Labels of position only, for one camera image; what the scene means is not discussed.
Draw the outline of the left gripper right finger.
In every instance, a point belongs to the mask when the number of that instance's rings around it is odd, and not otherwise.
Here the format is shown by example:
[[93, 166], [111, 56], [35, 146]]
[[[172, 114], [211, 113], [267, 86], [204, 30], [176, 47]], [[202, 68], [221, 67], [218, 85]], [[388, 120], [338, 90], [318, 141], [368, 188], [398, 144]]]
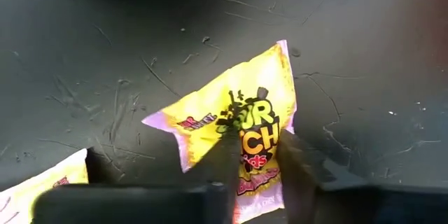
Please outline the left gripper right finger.
[[322, 153], [288, 130], [279, 135], [279, 166], [288, 224], [317, 224], [318, 194], [335, 176]]

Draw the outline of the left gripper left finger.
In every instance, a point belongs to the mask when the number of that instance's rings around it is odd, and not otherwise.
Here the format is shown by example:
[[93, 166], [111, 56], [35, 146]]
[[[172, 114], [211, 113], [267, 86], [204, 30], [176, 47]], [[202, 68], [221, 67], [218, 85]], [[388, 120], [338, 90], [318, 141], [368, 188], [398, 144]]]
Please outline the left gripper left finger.
[[191, 169], [198, 181], [206, 183], [206, 224], [233, 224], [239, 153], [240, 139], [232, 130]]

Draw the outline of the yellow Sour Patch Kids bag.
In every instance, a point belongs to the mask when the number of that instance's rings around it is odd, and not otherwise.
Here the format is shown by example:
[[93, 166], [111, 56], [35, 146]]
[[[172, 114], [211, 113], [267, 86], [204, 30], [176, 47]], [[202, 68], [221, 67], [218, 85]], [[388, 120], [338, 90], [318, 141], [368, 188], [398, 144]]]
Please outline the yellow Sour Patch Kids bag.
[[294, 131], [296, 109], [288, 44], [280, 40], [142, 122], [175, 136], [183, 172], [228, 132], [238, 134], [232, 224], [242, 224], [284, 207], [276, 151], [281, 131]]
[[83, 148], [44, 172], [0, 192], [0, 224], [30, 224], [36, 199], [54, 187], [89, 183]]

